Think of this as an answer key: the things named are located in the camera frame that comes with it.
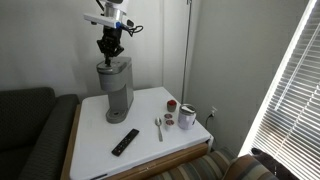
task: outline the window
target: window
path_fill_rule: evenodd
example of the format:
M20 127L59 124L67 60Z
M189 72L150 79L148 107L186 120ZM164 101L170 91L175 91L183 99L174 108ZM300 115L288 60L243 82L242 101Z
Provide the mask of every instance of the window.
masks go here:
M310 0L239 156L267 152L320 179L320 1Z

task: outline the window blinds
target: window blinds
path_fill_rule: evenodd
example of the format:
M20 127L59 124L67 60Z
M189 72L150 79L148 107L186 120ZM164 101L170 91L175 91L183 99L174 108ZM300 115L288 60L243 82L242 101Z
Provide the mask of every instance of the window blinds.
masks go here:
M251 147L300 179L320 179L320 1L315 3Z

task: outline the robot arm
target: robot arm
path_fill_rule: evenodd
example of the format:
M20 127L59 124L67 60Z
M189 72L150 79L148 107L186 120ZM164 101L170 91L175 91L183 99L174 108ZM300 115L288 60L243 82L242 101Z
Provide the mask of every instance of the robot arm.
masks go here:
M142 31L142 26L134 26L134 23L126 16L129 0L101 0L105 2L103 7L99 0L96 0L104 11L101 16L84 14L84 19L92 24L103 25L103 36L97 40L101 53L105 56L105 64L110 66L111 59L118 56L124 48L120 45L122 30L127 31L130 36L133 33Z

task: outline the black remote control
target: black remote control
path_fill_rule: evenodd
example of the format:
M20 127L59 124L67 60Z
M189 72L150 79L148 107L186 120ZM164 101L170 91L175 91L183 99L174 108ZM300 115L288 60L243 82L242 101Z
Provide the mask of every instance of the black remote control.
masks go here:
M138 130L132 129L126 135L126 137L124 137L122 141L112 150L112 154L115 156L120 156L120 154L126 149L126 147L131 143L131 141L137 136L138 133Z

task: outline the white tabletop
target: white tabletop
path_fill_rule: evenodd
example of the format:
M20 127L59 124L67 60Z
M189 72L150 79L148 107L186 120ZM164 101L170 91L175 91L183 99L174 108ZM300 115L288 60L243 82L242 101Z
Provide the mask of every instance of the white tabletop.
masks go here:
M109 177L137 165L205 142L211 134L196 121L190 130L178 126L180 104L173 115L175 124L168 130L161 126L163 142L159 142L158 127L154 121L167 111L166 103L174 99L163 87L134 91L134 100L127 118L119 124L106 121L108 96L90 97L82 102L78 132L73 152L70 178L92 179ZM111 151L132 130L139 134L116 157Z

